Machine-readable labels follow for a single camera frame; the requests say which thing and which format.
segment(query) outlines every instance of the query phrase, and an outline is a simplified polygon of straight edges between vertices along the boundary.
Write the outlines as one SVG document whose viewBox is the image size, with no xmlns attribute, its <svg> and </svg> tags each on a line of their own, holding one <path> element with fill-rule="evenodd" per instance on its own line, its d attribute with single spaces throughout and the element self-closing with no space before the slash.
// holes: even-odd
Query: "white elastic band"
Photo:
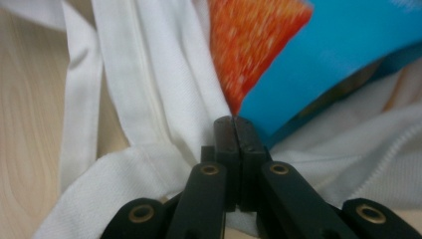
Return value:
<svg viewBox="0 0 422 239">
<path fill-rule="evenodd" d="M 60 158 L 64 191 L 97 158 L 103 60 L 96 31 L 66 1 L 63 10 L 71 62 L 65 91 L 65 119 Z"/>
</svg>

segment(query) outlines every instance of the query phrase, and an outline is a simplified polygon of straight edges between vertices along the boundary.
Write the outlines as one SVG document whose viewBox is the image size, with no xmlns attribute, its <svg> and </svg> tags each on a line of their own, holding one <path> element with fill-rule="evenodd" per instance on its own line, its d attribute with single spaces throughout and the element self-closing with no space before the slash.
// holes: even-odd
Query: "white fabric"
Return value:
<svg viewBox="0 0 422 239">
<path fill-rule="evenodd" d="M 44 26 L 66 30 L 61 0 L 1 0 L 0 8 Z"/>
<path fill-rule="evenodd" d="M 60 156 L 64 191 L 97 159 L 103 60 L 96 31 L 63 2 L 71 61 L 66 77 L 65 120 Z"/>
<path fill-rule="evenodd" d="M 125 202 L 181 190 L 200 146 L 212 143 L 213 120 L 229 114 L 208 51 L 205 0 L 94 0 L 93 7 L 97 30 L 66 2 L 47 14 L 65 13 L 71 64 L 61 176 L 64 188 L 76 180 L 34 238 L 98 238 Z M 44 21 L 40 12 L 27 18 Z M 102 63 L 130 147 L 94 162 Z M 332 106 L 276 145 L 273 159 L 291 163 L 336 206 L 362 196 L 422 209 L 421 69 L 419 60 Z M 86 134 L 71 133 L 72 125 Z M 255 234 L 253 219 L 227 218 Z"/>
</svg>

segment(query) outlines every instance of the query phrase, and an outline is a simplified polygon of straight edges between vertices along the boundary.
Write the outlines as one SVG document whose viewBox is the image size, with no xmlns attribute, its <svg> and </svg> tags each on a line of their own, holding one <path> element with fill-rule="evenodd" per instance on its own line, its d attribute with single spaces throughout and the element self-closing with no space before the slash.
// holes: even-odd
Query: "orange printed design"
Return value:
<svg viewBox="0 0 422 239">
<path fill-rule="evenodd" d="M 211 55 L 234 115 L 313 8 L 302 0 L 209 0 Z"/>
</svg>

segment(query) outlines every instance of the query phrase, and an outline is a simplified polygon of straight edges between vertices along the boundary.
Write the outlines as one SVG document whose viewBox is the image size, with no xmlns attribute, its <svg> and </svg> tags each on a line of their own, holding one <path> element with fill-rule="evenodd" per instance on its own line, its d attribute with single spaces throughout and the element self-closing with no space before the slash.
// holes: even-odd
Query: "wood grain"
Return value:
<svg viewBox="0 0 422 239">
<path fill-rule="evenodd" d="M 0 10 L 0 238 L 30 238 L 57 201 L 68 63 L 65 33 Z M 98 155 L 125 147 L 104 85 Z M 422 232 L 422 211 L 399 215 Z M 226 238 L 252 237 L 228 229 Z"/>
</svg>

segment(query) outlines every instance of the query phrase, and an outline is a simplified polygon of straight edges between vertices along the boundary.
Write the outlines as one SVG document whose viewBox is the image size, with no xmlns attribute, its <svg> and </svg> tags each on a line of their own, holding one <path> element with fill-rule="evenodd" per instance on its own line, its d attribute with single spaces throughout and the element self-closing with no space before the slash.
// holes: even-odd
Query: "black clamp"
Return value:
<svg viewBox="0 0 422 239">
<path fill-rule="evenodd" d="M 348 200 L 341 210 L 325 203 L 294 167 L 271 160 L 248 120 L 217 119 L 214 133 L 215 145 L 202 147 L 182 193 L 165 203 L 128 202 L 102 238 L 224 238 L 226 212 L 238 206 L 257 212 L 261 238 L 422 239 L 376 202 Z"/>
</svg>

